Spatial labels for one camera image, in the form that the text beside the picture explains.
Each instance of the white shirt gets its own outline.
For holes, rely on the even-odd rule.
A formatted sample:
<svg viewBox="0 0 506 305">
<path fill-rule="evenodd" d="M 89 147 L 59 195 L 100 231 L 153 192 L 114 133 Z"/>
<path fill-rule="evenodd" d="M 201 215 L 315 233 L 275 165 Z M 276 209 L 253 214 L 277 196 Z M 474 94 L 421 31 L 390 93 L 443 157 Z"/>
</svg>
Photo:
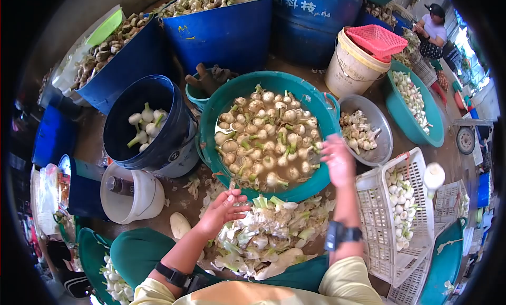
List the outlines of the white shirt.
<svg viewBox="0 0 506 305">
<path fill-rule="evenodd" d="M 425 14 L 421 19 L 425 22 L 425 31 L 433 40 L 436 40 L 436 37 L 439 36 L 441 39 L 443 39 L 444 42 L 446 42 L 448 36 L 446 35 L 446 29 L 444 25 L 438 25 L 434 23 L 430 14 Z"/>
</svg>

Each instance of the pink plastic basket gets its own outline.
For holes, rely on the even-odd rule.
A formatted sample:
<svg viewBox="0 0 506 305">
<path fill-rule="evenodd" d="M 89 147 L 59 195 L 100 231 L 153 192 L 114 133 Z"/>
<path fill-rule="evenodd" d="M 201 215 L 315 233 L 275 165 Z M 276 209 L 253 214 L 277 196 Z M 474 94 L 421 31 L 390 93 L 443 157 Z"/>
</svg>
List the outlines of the pink plastic basket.
<svg viewBox="0 0 506 305">
<path fill-rule="evenodd" d="M 383 58 L 387 55 L 398 54 L 406 46 L 408 41 L 379 25 L 365 25 L 351 27 L 346 34 L 353 41 L 369 50 L 376 57 Z"/>
</svg>

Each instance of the black cap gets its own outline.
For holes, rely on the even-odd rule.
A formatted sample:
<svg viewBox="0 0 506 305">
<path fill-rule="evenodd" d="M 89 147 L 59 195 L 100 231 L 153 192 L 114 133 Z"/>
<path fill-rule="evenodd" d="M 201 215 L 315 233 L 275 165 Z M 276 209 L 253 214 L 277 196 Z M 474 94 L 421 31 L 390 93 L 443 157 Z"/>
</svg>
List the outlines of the black cap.
<svg viewBox="0 0 506 305">
<path fill-rule="evenodd" d="M 431 14 L 434 14 L 443 19 L 444 23 L 444 10 L 439 4 L 432 3 L 430 6 L 425 5 Z"/>
</svg>

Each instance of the white plastic crate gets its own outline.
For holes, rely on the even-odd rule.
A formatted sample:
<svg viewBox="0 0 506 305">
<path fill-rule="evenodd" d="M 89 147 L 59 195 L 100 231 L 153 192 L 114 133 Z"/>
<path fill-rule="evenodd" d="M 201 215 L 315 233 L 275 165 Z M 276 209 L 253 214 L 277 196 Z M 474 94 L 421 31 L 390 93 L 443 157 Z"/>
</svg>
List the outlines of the white plastic crate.
<svg viewBox="0 0 506 305">
<path fill-rule="evenodd" d="M 436 205 L 434 207 L 435 222 L 454 222 L 458 217 L 467 218 L 469 214 L 469 200 L 463 202 L 468 192 L 465 189 L 464 181 L 460 180 L 443 185 L 438 189 Z"/>
<path fill-rule="evenodd" d="M 365 263 L 369 273 L 398 287 L 421 264 L 434 242 L 434 211 L 426 200 L 427 188 L 422 177 L 425 160 L 420 148 L 403 154 L 356 178 Z M 385 172 L 395 166 L 414 189 L 413 197 L 421 210 L 416 211 L 412 222 L 413 238 L 409 247 L 396 251 L 395 226 Z"/>
<path fill-rule="evenodd" d="M 399 15 L 401 15 L 403 18 L 407 19 L 408 21 L 412 22 L 414 20 L 413 14 L 411 14 L 408 10 L 402 7 L 402 5 L 395 3 L 393 5 L 393 10 L 397 11 Z"/>
<path fill-rule="evenodd" d="M 426 87 L 430 87 L 434 82 L 438 80 L 438 76 L 434 68 L 427 64 L 420 56 L 416 61 L 412 61 L 413 72 L 420 78 Z"/>
<path fill-rule="evenodd" d="M 450 225 L 449 222 L 434 223 L 435 237 L 439 236 L 445 228 Z M 411 273 L 410 276 L 399 287 L 390 287 L 387 299 L 399 305 L 415 305 L 424 289 L 425 281 L 431 267 L 432 253 L 434 247 L 427 254 L 420 265 Z"/>
</svg>

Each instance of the dark bottle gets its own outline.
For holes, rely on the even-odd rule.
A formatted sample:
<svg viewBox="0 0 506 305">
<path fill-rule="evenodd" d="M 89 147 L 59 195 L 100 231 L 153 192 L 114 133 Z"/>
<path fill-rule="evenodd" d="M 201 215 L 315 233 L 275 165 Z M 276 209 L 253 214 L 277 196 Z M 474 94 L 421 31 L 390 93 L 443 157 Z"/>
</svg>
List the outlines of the dark bottle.
<svg viewBox="0 0 506 305">
<path fill-rule="evenodd" d="M 122 177 L 110 176 L 105 182 L 105 186 L 114 193 L 134 196 L 134 183 Z"/>
</svg>

